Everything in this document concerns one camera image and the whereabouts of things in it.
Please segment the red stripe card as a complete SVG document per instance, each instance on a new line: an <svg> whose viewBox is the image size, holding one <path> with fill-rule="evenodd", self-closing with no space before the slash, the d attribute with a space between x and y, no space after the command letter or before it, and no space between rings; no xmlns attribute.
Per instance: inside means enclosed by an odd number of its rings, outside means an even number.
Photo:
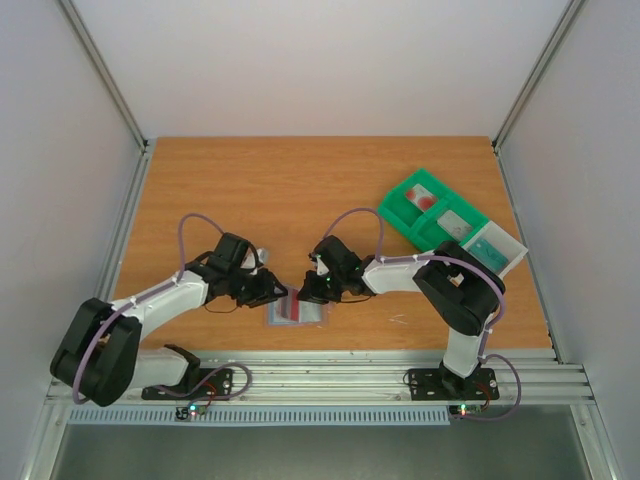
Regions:
<svg viewBox="0 0 640 480"><path fill-rule="evenodd" d="M295 293L289 294L276 302L275 319L278 322L300 322L299 301Z"/></svg>

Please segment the pink leather card holder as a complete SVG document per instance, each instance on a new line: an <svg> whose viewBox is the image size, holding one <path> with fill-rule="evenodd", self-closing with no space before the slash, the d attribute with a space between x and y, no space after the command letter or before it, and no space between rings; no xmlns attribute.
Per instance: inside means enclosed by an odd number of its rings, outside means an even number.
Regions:
<svg viewBox="0 0 640 480"><path fill-rule="evenodd" d="M266 306L265 322L273 327L322 326L328 321L326 305L301 301L299 290L287 286L287 295Z"/></svg>

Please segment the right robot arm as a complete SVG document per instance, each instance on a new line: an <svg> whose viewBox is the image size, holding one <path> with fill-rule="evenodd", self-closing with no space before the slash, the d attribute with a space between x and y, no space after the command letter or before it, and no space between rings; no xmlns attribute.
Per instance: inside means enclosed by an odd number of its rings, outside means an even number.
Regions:
<svg viewBox="0 0 640 480"><path fill-rule="evenodd" d="M337 237L323 239L310 253L314 268L297 299L325 305L348 293L375 297L394 292L422 294L449 328L438 367L440 388L460 399L477 382L487 337L506 311L506 287L499 276L454 241L411 256L359 257Z"/></svg>

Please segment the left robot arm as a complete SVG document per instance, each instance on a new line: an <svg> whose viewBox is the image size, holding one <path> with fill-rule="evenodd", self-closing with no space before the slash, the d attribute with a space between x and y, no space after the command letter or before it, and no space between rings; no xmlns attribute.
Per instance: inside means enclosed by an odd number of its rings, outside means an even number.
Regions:
<svg viewBox="0 0 640 480"><path fill-rule="evenodd" d="M50 363L50 373L72 390L75 403L106 407L135 388L153 387L174 398L195 395L205 382L200 359L167 344L143 352L159 327L213 300L227 297L255 308L285 297L286 287L265 266L264 252L225 233L216 247L186 262L169 279L125 299L96 297L76 311Z"/></svg>

